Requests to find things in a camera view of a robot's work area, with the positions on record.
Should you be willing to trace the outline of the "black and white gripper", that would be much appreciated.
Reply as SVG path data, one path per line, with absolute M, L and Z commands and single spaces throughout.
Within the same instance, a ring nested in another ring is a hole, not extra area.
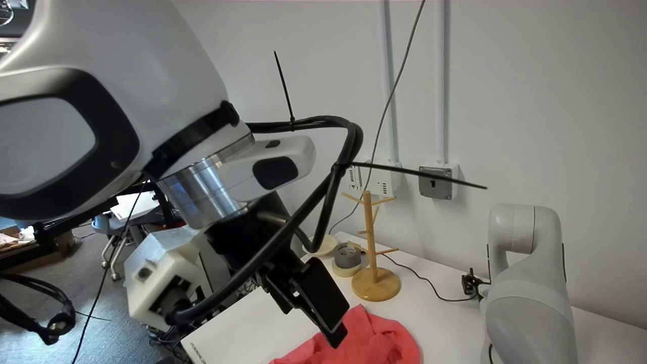
M 124 263 L 127 312 L 157 332 L 167 332 L 166 317 L 189 309 L 221 291 L 233 276 L 229 263 L 207 234 L 189 224 L 148 233 Z M 298 306 L 320 328 L 332 348 L 347 329 L 350 309 L 338 282 L 320 259 L 309 259 L 290 278 L 298 293 Z

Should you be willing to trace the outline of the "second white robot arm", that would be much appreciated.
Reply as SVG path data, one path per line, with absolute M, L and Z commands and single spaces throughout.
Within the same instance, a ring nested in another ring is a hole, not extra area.
M 547 205 L 496 205 L 488 263 L 490 354 L 502 364 L 579 364 L 560 216 Z

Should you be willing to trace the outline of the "white main robot arm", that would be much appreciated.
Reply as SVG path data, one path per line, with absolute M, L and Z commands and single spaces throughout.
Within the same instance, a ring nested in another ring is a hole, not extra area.
M 30 21 L 0 60 L 0 216 L 71 217 L 148 177 L 189 226 L 234 246 L 234 274 L 199 302 L 149 297 L 135 317 L 197 323 L 258 274 L 339 344 L 347 301 L 290 240 L 309 211 L 329 220 L 363 129 L 335 114 L 242 120 L 170 0 L 2 0 L 6 24 L 20 14 Z

